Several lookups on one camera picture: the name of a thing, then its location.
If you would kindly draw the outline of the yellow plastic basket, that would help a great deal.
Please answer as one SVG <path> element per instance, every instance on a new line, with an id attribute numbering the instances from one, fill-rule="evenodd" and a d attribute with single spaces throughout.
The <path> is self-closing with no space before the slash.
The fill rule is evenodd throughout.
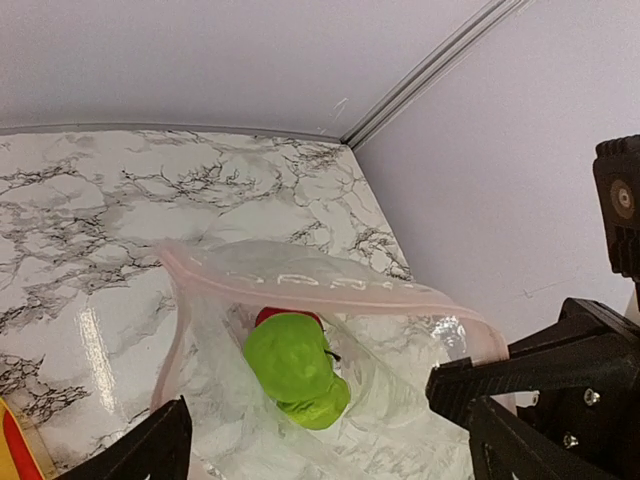
<path id="1" fill-rule="evenodd" d="M 50 480 L 57 476 L 34 423 L 1 398 L 1 480 Z"/>

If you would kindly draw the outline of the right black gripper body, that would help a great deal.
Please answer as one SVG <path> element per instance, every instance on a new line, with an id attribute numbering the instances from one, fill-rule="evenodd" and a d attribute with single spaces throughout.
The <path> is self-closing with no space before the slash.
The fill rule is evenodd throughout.
<path id="1" fill-rule="evenodd" d="M 639 135 L 596 146 L 593 174 L 612 271 L 639 279 Z"/>

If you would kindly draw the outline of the clear zip top bag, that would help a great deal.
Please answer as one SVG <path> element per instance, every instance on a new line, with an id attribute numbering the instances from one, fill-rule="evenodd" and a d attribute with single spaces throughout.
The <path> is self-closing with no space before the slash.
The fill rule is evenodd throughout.
<path id="1" fill-rule="evenodd" d="M 429 287 L 315 248 L 163 243 L 175 336 L 151 405 L 185 399 L 192 479 L 469 479 L 467 433 L 429 407 L 430 371 L 508 358 Z"/>

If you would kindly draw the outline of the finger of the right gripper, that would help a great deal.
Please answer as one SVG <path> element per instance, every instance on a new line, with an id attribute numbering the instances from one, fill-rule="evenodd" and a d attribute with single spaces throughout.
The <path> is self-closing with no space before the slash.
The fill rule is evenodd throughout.
<path id="1" fill-rule="evenodd" d="M 567 298 L 555 324 L 511 343 L 509 354 L 514 359 L 607 333 L 639 342 L 639 326 L 609 306 L 594 300 Z"/>

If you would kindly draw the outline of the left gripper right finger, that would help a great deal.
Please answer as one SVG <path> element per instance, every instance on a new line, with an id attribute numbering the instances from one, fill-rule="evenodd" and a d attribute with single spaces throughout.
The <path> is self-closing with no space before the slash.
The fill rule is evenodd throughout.
<path id="1" fill-rule="evenodd" d="M 466 429 L 478 479 L 636 479 L 639 358 L 570 353 L 432 370 L 432 411 Z"/>

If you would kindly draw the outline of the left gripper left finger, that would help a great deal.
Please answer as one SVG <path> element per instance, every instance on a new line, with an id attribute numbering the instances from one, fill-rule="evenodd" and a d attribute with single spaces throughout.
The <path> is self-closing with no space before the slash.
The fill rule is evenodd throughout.
<path id="1" fill-rule="evenodd" d="M 192 433 L 192 419 L 185 399 L 171 400 L 109 448 L 60 478 L 186 480 Z"/>

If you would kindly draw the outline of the light green toy apple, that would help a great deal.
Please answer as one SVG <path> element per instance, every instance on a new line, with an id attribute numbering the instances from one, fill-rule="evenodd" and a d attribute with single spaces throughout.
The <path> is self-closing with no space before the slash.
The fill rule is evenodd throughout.
<path id="1" fill-rule="evenodd" d="M 341 356 L 315 313 L 263 308 L 243 354 L 267 396 L 303 428 L 331 427 L 350 403 L 349 386 L 334 369 Z"/>

